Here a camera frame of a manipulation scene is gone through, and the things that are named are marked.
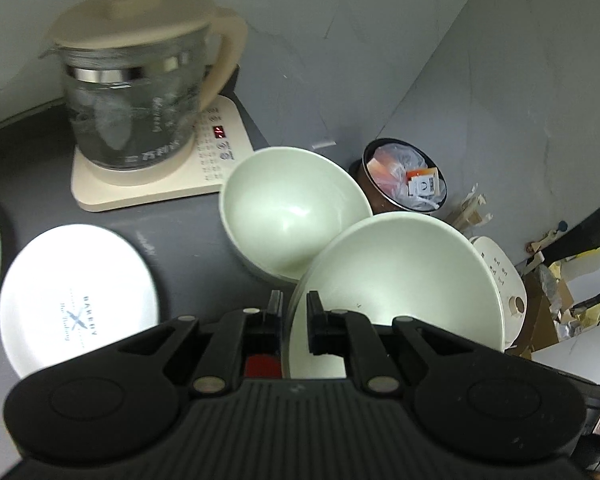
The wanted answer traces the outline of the cream kettle base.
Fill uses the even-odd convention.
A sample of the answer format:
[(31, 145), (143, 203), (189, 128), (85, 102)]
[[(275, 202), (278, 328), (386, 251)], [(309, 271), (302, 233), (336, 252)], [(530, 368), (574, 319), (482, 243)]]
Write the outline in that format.
[(166, 162), (137, 171), (99, 168), (75, 152), (71, 193), (85, 211), (102, 212), (219, 192), (253, 148), (238, 107), (214, 100), (193, 126), (194, 137)]

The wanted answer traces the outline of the cream bowl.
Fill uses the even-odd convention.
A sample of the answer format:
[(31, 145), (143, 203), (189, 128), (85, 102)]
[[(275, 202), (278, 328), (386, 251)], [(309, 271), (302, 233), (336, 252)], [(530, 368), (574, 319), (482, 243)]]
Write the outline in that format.
[(330, 159), (272, 146), (240, 162), (224, 182), (219, 210), (242, 261), (267, 280), (296, 284), (339, 234), (373, 215), (355, 180)]
[(492, 272), (471, 242), (426, 214), (389, 212), (350, 226), (313, 260), (292, 294), (283, 350), (287, 378), (341, 378), (339, 356), (312, 356), (306, 295), (377, 325), (410, 316), (494, 350), (505, 349)]

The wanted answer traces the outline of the glass electric kettle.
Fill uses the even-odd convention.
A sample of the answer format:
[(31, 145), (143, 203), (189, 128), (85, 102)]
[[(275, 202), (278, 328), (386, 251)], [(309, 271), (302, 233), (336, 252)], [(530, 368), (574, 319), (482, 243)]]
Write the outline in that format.
[(212, 0), (85, 0), (47, 36), (87, 169), (139, 185), (181, 166), (195, 120), (239, 63), (248, 26)]

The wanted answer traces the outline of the cream air fryer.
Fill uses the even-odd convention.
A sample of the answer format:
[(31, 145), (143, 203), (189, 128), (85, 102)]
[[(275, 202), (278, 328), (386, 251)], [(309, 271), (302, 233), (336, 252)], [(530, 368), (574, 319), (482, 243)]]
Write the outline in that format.
[(515, 266), (503, 249), (486, 236), (469, 240), (488, 266), (503, 305), (505, 348), (512, 348), (524, 327), (527, 314), (527, 292)]

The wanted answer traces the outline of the small white plate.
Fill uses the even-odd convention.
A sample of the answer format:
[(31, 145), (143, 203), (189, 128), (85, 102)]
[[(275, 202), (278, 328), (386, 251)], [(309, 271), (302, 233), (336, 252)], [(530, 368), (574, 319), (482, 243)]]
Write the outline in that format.
[(157, 289), (122, 236), (90, 224), (56, 226), (10, 265), (0, 293), (0, 335), (20, 378), (159, 323)]

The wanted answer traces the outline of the cardboard boxes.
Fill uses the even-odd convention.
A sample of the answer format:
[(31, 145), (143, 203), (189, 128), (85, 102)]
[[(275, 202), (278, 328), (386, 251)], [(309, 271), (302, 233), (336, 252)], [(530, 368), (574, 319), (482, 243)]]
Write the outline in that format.
[(600, 248), (524, 278), (528, 310), (514, 356), (600, 385)]

